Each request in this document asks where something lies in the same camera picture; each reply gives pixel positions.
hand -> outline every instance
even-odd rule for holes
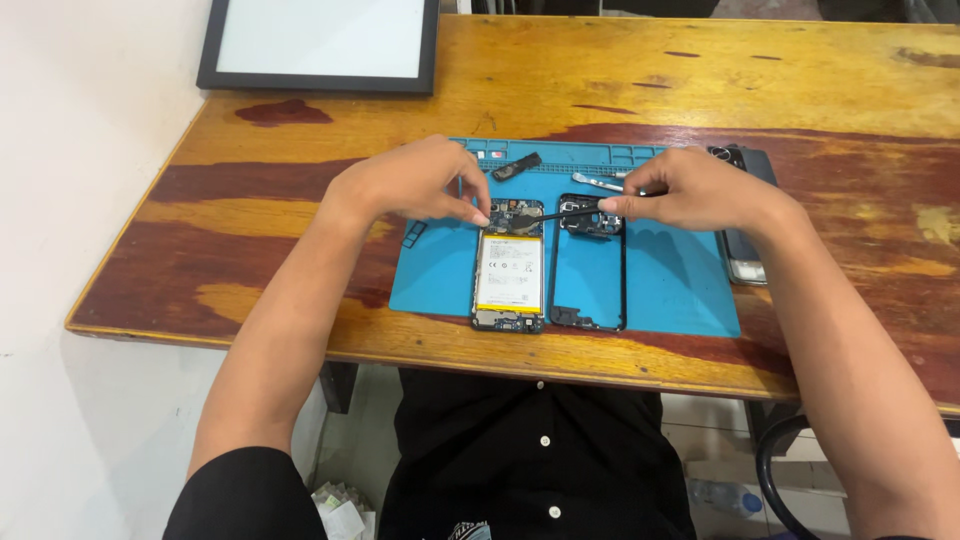
[[[443,135],[355,163],[330,183],[324,202],[329,200],[365,212],[371,221],[395,212],[411,219],[455,217],[490,225],[487,177],[473,154]]]
[[[668,193],[637,197],[641,188]],[[600,201],[600,209],[690,231],[733,228],[754,235],[770,219],[803,212],[783,191],[696,147],[668,148],[643,163],[627,175],[623,193]]]

black spudger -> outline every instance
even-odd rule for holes
[[[515,215],[514,219],[510,220],[510,228],[514,231],[517,229],[526,229],[534,223],[539,221],[546,221],[548,219],[557,219],[558,217],[567,217],[568,215],[583,215],[585,213],[603,213],[603,210],[591,206],[583,207],[581,209],[575,209],[566,212],[551,213],[547,215]]]

plastic bottle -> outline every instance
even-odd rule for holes
[[[749,518],[763,509],[760,497],[738,483],[688,479],[686,495],[693,506],[709,506],[741,518]]]

forearm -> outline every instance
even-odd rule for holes
[[[854,509],[873,514],[865,522],[878,528],[864,532],[932,537],[937,528],[902,527],[922,525],[911,505],[957,501],[960,463],[944,424],[805,214],[792,213],[755,240],[810,424]]]
[[[289,452],[371,220],[324,208],[251,310],[210,388],[189,474],[225,449]]]

blue silicone repair mat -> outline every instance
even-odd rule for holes
[[[663,150],[578,142],[453,138],[490,172],[537,152],[543,163],[504,183],[490,180],[492,197],[536,199],[557,211],[564,193],[609,197],[612,191],[573,182],[580,172],[630,171]],[[544,302],[550,290],[554,228],[544,232]],[[413,222],[407,223],[410,231]],[[428,220],[412,248],[400,249],[390,308],[469,316],[477,228],[454,219]],[[620,313],[619,239],[609,242],[560,234],[555,304],[578,307],[581,316],[616,326]],[[737,337],[740,325],[730,283],[713,233],[691,233],[651,220],[627,223],[627,328]]]

